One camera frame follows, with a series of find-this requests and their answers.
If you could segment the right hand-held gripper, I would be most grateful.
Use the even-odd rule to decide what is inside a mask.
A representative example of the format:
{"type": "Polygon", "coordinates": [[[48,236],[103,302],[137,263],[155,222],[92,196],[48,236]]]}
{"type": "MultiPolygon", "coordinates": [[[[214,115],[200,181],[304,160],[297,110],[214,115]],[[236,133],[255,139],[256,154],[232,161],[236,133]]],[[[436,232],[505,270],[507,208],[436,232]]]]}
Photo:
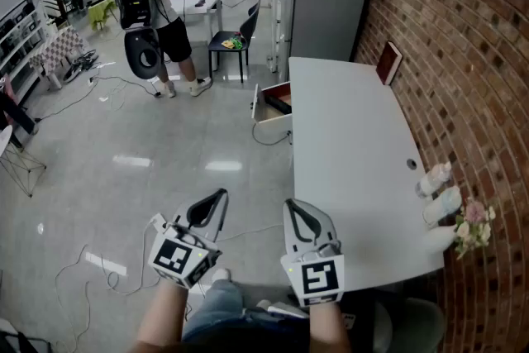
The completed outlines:
{"type": "Polygon", "coordinates": [[[341,243],[333,241],[336,230],[331,218],[310,203],[289,198],[284,202],[284,240],[287,252],[298,252],[298,243],[318,244],[331,241],[302,255],[284,255],[280,259],[301,307],[339,303],[345,292],[345,257],[341,243]],[[300,230],[297,218],[311,235],[300,230]]]}

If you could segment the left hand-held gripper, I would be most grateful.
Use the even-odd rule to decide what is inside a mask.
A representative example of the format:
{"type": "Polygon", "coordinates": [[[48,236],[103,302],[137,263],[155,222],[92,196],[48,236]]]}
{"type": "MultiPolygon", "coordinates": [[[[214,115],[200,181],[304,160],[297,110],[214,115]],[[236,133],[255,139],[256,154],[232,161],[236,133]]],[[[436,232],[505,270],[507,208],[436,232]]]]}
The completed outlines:
{"type": "Polygon", "coordinates": [[[161,214],[151,218],[157,231],[148,264],[163,279],[191,289],[216,264],[221,251],[214,243],[222,229],[228,192],[218,188],[202,198],[183,203],[168,222],[161,214]],[[196,231],[185,226],[196,226],[196,231]]]}

